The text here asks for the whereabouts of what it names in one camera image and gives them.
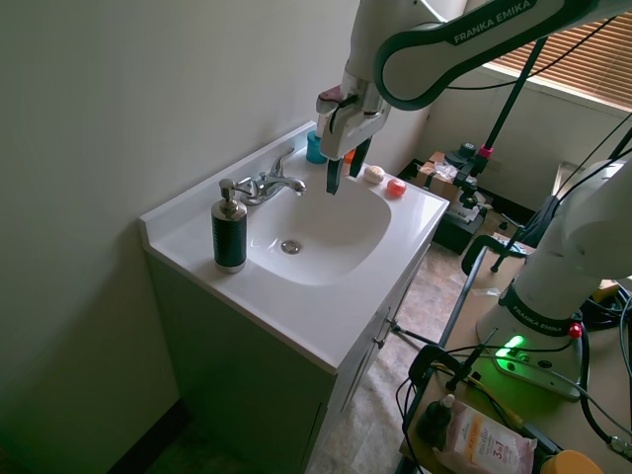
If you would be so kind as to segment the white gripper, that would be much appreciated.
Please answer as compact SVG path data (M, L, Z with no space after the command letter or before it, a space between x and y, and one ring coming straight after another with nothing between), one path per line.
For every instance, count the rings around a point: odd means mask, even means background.
M356 178L362 169L372 136L383 128L388 119L388 104L381 98L376 112L366 112L359 100L343 99L340 87L321 92L316 111L326 117L321 133L320 153L327 157L326 191L334 196L340 186L343 157L355 149L349 175Z

